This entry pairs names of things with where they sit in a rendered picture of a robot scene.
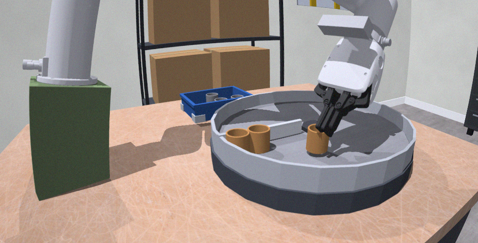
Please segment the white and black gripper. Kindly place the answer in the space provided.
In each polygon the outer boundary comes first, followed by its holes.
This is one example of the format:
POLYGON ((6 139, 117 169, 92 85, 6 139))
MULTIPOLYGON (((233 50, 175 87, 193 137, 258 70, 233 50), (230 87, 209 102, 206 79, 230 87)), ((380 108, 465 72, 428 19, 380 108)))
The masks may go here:
POLYGON ((332 137, 343 116, 356 108, 368 108, 377 95, 384 62, 385 53, 374 39, 341 39, 314 88, 325 105, 315 128, 332 137))

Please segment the blue open-top crate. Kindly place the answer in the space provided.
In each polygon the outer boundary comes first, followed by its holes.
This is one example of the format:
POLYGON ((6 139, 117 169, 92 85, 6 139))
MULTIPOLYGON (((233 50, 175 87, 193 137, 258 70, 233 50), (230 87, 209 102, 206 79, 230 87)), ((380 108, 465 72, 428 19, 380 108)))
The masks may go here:
POLYGON ((251 96, 253 94, 246 92, 235 86, 208 89, 208 90, 199 90, 187 93, 181 93, 180 97, 182 98, 182 104, 184 105, 184 111, 192 118, 192 113, 195 116, 204 115, 205 120, 211 120, 213 114, 217 109, 222 107, 228 102, 234 101, 236 99, 242 98, 232 98, 232 95, 243 95, 251 96), (217 93, 218 98, 224 97, 226 100, 219 100, 214 102, 206 102, 207 93, 217 93))

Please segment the bronze bushing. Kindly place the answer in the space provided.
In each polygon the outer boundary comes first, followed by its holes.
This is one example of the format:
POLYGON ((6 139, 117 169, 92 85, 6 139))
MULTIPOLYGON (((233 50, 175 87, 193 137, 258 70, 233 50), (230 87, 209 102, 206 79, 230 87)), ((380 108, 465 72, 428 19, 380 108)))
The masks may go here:
POLYGON ((313 154, 323 154, 328 150, 329 136, 324 132, 318 132, 315 125, 308 126, 306 150, 313 154))
POLYGON ((247 130, 250 132, 251 153, 262 154, 270 150, 270 127, 255 124, 249 126, 247 130))
POLYGON ((230 129, 226 131, 226 140, 250 152, 250 132, 248 130, 242 128, 230 129))

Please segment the grey round turntable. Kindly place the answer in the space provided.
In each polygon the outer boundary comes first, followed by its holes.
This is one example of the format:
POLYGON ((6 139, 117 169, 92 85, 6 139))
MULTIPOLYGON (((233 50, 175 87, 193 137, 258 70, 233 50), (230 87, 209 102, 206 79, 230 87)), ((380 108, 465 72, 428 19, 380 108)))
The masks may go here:
POLYGON ((324 109, 313 90, 244 96, 211 118, 213 170, 244 199, 304 215, 350 214, 398 194, 413 164, 416 129, 402 113, 373 101, 342 117, 328 151, 306 150, 308 126, 324 109), (291 121, 292 120, 292 121, 291 121), (228 142, 226 131, 270 127, 270 150, 248 152, 228 142))

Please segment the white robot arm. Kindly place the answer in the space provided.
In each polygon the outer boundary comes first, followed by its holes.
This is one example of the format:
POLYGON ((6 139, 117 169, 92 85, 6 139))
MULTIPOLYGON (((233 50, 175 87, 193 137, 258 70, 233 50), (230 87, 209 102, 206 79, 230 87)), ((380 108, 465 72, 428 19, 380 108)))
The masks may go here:
MULTIPOLYGON (((354 16, 323 15, 318 27, 324 35, 374 39, 384 50, 397 0, 332 0, 354 16)), ((46 56, 23 60, 23 70, 38 70, 36 80, 51 85, 93 85, 91 61, 100 0, 52 0, 46 56)))

